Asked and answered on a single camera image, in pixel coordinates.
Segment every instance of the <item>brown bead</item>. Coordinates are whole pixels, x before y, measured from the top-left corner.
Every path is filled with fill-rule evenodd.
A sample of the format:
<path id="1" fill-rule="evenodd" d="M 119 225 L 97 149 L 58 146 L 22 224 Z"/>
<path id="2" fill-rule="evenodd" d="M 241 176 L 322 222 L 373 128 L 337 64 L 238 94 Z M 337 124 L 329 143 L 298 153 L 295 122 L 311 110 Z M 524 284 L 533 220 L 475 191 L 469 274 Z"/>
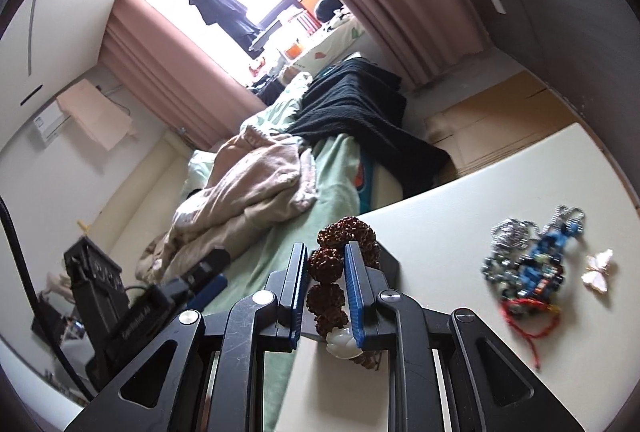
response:
<path id="1" fill-rule="evenodd" d="M 369 268 L 380 269 L 380 262 L 378 259 L 380 258 L 380 247 L 377 243 L 374 243 L 372 249 L 366 250 L 362 252 L 362 260 L 365 266 L 369 266 Z"/>
<path id="2" fill-rule="evenodd" d="M 349 323 L 347 313 L 339 307 L 330 307 L 324 313 L 316 317 L 316 331 L 322 338 L 338 327 L 342 329 Z"/>
<path id="3" fill-rule="evenodd" d="M 318 232 L 318 244 L 322 247 L 338 248 L 349 241 L 357 241 L 361 250 L 370 250 L 376 242 L 376 232 L 353 216 L 343 217 Z"/>
<path id="4" fill-rule="evenodd" d="M 330 307 L 341 308 L 344 302 L 344 291 L 337 284 L 316 284 L 306 294 L 306 307 L 316 315 L 321 315 Z"/>
<path id="5" fill-rule="evenodd" d="M 320 248 L 306 260 L 309 275 L 321 284 L 331 284 L 340 279 L 344 260 L 338 250 Z"/>
<path id="6" fill-rule="evenodd" d="M 363 351 L 360 356 L 351 358 L 354 364 L 362 365 L 364 368 L 373 369 L 380 366 L 380 351 Z"/>

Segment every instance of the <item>wall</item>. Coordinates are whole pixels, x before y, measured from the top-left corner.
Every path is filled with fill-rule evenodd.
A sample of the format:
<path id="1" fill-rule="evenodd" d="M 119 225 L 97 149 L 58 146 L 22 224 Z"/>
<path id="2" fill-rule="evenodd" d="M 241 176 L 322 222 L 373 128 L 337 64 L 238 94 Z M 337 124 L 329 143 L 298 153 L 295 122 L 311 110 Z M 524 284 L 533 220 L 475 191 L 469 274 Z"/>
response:
<path id="1" fill-rule="evenodd" d="M 44 102 L 97 63 L 112 6 L 113 0 L 22 3 L 0 39 L 0 148 Z"/>
<path id="2" fill-rule="evenodd" d="M 640 22 L 625 0 L 472 0 L 495 45 L 582 116 L 640 190 Z"/>
<path id="3" fill-rule="evenodd" d="M 83 77 L 105 90 L 118 85 L 104 67 Z M 131 110 L 138 136 L 126 136 L 105 152 L 69 120 L 44 148 L 32 123 L 26 123 L 0 152 L 0 193 L 6 202 L 37 291 L 48 271 L 62 271 L 62 254 L 81 235 L 78 219 L 90 223 L 120 184 L 164 133 L 165 126 L 126 89 L 111 99 Z M 38 372 L 51 370 L 49 352 L 31 333 L 33 314 L 14 260 L 0 237 L 0 335 Z"/>

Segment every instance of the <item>white towel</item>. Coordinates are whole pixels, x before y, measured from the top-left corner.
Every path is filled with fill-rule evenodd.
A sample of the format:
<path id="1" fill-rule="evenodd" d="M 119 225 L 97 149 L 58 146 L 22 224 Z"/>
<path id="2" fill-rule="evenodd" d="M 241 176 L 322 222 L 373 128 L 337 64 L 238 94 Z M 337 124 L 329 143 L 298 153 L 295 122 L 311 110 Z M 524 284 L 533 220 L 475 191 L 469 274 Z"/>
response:
<path id="1" fill-rule="evenodd" d="M 127 133 L 134 134 L 133 120 L 84 79 L 60 93 L 58 105 L 93 140 L 111 151 Z"/>

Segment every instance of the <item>orange object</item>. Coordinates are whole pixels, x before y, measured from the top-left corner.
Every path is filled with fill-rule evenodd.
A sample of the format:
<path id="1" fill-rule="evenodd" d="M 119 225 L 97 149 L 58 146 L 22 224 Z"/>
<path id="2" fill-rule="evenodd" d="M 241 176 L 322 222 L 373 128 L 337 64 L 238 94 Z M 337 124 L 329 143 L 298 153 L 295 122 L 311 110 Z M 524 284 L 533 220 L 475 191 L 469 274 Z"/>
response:
<path id="1" fill-rule="evenodd" d="M 285 50 L 284 54 L 289 60 L 295 60 L 302 54 L 302 45 L 299 42 L 294 42 L 288 50 Z"/>

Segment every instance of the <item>black clothing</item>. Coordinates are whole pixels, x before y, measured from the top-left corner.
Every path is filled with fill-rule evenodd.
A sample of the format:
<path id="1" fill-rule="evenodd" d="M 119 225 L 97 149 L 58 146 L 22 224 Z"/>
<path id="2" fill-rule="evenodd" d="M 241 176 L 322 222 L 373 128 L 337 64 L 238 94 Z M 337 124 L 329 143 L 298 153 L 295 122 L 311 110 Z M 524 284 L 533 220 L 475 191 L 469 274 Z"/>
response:
<path id="1" fill-rule="evenodd" d="M 302 97 L 302 109 L 288 133 L 312 145 L 347 133 L 393 174 L 404 197 L 433 187 L 433 177 L 449 154 L 403 131 L 406 99 L 400 77 L 366 59 L 351 58 L 314 80 Z"/>
<path id="2" fill-rule="evenodd" d="M 262 50 L 249 51 L 261 28 L 246 18 L 246 6 L 238 0 L 189 0 L 196 6 L 206 25 L 218 24 L 252 58 Z"/>
<path id="3" fill-rule="evenodd" d="M 316 5 L 316 19 L 320 22 L 329 22 L 334 18 L 334 12 L 344 5 L 341 0 L 319 0 Z"/>

